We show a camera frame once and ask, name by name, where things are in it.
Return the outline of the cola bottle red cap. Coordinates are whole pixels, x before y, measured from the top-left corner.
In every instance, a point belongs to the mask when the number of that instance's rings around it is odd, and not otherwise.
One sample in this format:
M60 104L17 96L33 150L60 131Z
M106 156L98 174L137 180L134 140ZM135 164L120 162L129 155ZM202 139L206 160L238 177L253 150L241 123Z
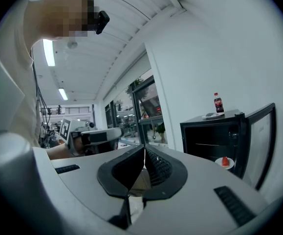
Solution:
M215 104L215 108L216 108L216 112L217 113L223 113L224 112L224 107L223 107L223 103L222 103L222 99L219 96L218 93L214 93L214 104Z

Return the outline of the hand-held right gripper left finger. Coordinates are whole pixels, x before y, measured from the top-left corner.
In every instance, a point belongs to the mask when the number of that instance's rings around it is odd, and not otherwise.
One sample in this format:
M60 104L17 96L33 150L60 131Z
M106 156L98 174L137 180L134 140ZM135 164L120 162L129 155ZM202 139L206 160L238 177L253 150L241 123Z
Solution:
M127 229L144 205L131 189L143 170L145 148L130 146L88 157L52 160L65 186L103 220Z

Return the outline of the person's beige shirt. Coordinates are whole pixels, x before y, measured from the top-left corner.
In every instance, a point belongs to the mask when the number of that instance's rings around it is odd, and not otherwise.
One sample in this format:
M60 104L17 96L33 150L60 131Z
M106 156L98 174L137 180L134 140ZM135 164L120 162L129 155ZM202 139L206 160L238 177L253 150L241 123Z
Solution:
M38 147L40 104L23 35L28 2L17 0L0 22L0 131L18 134Z

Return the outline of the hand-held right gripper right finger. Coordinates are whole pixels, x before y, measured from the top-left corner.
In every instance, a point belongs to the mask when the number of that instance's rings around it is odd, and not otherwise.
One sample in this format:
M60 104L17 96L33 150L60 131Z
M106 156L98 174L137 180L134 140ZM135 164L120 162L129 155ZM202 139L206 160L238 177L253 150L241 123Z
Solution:
M261 213L264 197L233 173L213 161L175 151L158 150L180 160L188 171L182 189L167 200L149 201L131 226L135 235L223 235L238 228L214 191L227 186L254 215Z

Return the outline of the black balcony railing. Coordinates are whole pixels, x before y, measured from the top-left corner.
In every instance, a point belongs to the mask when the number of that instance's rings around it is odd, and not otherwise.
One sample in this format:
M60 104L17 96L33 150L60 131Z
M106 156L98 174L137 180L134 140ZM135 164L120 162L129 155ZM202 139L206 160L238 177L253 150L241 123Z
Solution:
M64 114L89 114L91 108L87 107L42 107L40 109L42 116L46 115L64 115Z

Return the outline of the person's left forearm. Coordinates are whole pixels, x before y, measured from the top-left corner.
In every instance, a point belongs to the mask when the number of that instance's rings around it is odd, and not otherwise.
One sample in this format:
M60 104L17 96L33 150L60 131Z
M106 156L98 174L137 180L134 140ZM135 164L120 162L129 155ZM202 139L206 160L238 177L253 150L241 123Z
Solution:
M72 155L66 143L45 150L50 160L67 159Z

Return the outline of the white round plate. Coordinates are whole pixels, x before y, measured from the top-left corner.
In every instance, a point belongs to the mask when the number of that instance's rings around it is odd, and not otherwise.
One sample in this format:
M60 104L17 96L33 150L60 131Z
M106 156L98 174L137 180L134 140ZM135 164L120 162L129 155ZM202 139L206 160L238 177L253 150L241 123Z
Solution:
M203 119L212 119L212 118L218 118L225 114L225 112L217 113L218 115L216 117L205 117L205 115L202 116Z
M229 169L232 169L234 167L234 161L231 159L231 158L228 158L229 159L229 162L230 162L230 166L229 167L223 167L221 165L221 162L222 162L222 158L218 158L216 159L215 163L218 164L219 166L221 166L222 168L226 169L226 170L229 170Z

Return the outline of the black mini fridge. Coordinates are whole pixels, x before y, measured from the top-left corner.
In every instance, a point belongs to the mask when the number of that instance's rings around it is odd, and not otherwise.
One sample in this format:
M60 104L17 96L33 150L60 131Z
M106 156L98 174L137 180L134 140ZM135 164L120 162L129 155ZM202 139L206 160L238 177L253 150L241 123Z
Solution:
M276 106L270 103L248 115L238 109L218 118L198 116L180 124L184 153L211 160L228 157L229 169L259 190L268 174L276 139Z

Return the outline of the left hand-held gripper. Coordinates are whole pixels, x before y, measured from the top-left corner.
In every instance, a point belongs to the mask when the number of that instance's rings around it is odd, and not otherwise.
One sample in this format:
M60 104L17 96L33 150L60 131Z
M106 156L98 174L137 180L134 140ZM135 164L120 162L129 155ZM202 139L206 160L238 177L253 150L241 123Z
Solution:
M105 130L94 130L94 123L90 121L78 121L71 118L63 118L59 136L67 144L70 153L77 153L75 140L81 132L81 140L85 145L99 145L119 139L123 135L121 128L110 128Z

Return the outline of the person's left hand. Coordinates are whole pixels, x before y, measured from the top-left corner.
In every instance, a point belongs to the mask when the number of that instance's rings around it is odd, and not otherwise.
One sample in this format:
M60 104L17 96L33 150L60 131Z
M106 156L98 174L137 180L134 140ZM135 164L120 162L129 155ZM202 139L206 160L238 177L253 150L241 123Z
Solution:
M88 143L83 144L82 137L77 137L74 139L74 149L77 157L87 156L89 146L90 145Z

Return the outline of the black framed window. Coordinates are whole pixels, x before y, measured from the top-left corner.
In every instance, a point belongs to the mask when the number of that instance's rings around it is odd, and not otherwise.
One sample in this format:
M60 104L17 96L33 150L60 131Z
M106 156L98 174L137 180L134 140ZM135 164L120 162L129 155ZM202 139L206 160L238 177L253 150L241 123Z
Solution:
M119 127L124 134L119 148L149 143L168 146L154 76L148 70L128 85L106 107L108 128Z

